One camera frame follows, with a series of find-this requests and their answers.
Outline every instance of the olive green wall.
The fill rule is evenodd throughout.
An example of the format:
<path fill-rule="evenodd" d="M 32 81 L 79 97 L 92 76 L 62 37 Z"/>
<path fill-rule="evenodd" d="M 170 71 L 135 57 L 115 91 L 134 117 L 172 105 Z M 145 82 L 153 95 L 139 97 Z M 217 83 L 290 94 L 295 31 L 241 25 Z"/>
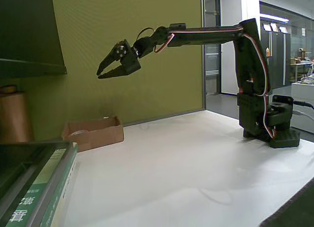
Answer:
<path fill-rule="evenodd" d="M 141 29 L 200 26 L 200 0 L 53 2 L 68 74 L 21 80 L 37 140 L 59 136 L 67 120 L 117 115 L 129 123 L 202 108 L 200 46 L 151 53 L 128 77 L 96 78 L 113 45 L 123 39 L 133 44 Z"/>

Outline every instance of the brown cylinder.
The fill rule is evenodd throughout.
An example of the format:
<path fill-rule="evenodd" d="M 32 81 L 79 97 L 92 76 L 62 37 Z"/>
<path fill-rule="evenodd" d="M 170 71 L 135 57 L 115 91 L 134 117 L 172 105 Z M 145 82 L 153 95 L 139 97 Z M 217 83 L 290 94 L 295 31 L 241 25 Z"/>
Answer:
<path fill-rule="evenodd" d="M 23 92 L 2 88 L 0 92 L 0 143 L 34 140 Z"/>

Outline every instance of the white pillar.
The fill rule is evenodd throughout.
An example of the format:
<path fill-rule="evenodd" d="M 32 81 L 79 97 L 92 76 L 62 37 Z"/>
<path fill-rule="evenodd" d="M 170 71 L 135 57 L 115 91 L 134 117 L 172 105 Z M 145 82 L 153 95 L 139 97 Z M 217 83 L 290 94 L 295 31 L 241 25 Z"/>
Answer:
<path fill-rule="evenodd" d="M 259 0 L 220 0 L 221 25 L 231 26 L 243 20 L 256 18 L 260 31 L 260 2 Z M 221 91 L 222 93 L 237 94 L 235 49 L 232 42 L 221 47 Z"/>

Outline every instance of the desk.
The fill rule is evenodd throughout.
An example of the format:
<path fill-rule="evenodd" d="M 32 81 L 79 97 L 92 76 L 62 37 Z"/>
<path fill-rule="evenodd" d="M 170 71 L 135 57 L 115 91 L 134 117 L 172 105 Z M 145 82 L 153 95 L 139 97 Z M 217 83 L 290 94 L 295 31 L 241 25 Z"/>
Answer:
<path fill-rule="evenodd" d="M 305 65 L 311 65 L 312 66 L 313 63 L 300 63 L 300 64 L 291 64 L 291 66 L 295 66 L 295 82 L 298 81 L 298 67 L 299 66 L 305 66 Z"/>
<path fill-rule="evenodd" d="M 307 85 L 302 83 L 293 83 L 291 85 L 291 96 L 296 101 L 305 101 L 314 105 L 314 85 Z M 294 105 L 294 110 L 299 110 L 312 117 L 314 117 L 314 111 L 312 108 Z M 291 119 L 291 126 L 299 128 L 301 130 L 314 133 L 314 123 L 310 119 L 304 116 L 293 115 Z"/>
<path fill-rule="evenodd" d="M 201 111 L 78 154 L 65 227 L 257 227 L 314 176 L 314 144 L 272 149 Z"/>

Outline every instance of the glass door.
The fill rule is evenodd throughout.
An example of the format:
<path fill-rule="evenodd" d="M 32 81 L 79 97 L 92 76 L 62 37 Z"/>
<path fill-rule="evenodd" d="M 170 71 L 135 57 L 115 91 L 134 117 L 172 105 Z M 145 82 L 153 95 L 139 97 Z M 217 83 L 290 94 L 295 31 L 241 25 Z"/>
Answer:
<path fill-rule="evenodd" d="M 203 0 L 203 26 L 220 26 L 220 0 Z M 221 93 L 221 45 L 204 45 L 206 96 Z"/>

